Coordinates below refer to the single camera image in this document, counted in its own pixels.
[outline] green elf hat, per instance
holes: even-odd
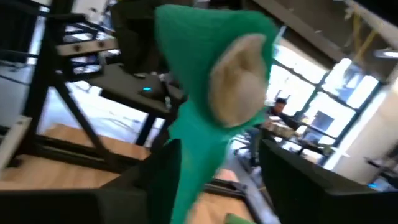
[[[175,5],[158,7],[155,18],[160,51],[208,122],[242,128],[264,120],[277,36],[270,19],[254,11]]]

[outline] felt hat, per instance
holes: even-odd
[[[263,79],[259,80],[266,87],[277,36],[275,25],[266,16],[254,11],[220,11],[175,5],[160,6],[155,12],[155,35],[170,70],[189,94],[189,100],[195,105],[198,114],[223,128],[242,128],[263,121],[263,114],[258,108],[257,113],[244,124],[220,125],[223,120],[220,116],[226,107],[219,107],[221,111],[217,113],[216,106],[211,106],[212,97],[209,97],[212,92],[210,80],[216,64],[222,60],[232,43],[252,34],[265,37],[259,45],[265,65]]]

